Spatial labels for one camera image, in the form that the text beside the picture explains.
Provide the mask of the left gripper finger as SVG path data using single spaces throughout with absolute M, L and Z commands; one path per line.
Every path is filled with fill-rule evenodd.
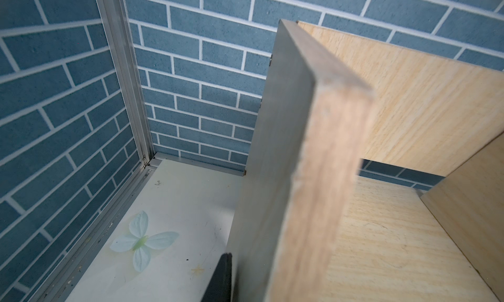
M 231 302 L 232 254 L 223 253 L 213 272 L 201 302 Z

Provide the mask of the floral table mat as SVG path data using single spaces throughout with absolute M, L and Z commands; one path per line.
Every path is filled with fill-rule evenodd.
M 200 301 L 225 252 L 242 182 L 163 161 L 68 300 Z

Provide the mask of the light wooden bookshelf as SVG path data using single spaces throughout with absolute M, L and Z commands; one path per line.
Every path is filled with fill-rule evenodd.
M 281 20 L 233 301 L 502 301 L 503 73 Z

